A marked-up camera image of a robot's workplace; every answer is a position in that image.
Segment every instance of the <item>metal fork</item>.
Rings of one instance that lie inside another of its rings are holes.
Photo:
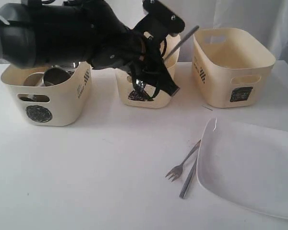
[[[177,180],[181,175],[182,175],[182,171],[183,171],[183,165],[184,163],[187,161],[187,159],[200,147],[201,144],[201,140],[199,140],[199,142],[196,143],[196,145],[192,148],[192,150],[189,152],[189,154],[187,155],[187,157],[183,160],[183,162],[180,165],[175,166],[174,168],[172,168],[171,171],[168,172],[168,174],[165,177],[170,176],[168,179],[170,180],[171,178],[173,178],[172,182]]]

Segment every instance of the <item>white table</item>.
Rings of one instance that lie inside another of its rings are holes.
[[[221,200],[196,180],[181,200],[191,160],[176,182],[164,178],[212,117],[288,131],[288,65],[277,62],[261,100],[244,108],[205,104],[191,63],[176,76],[181,91],[153,110],[123,105],[113,70],[94,71],[83,114],[67,127],[27,124],[0,82],[0,230],[288,230],[288,221]]]

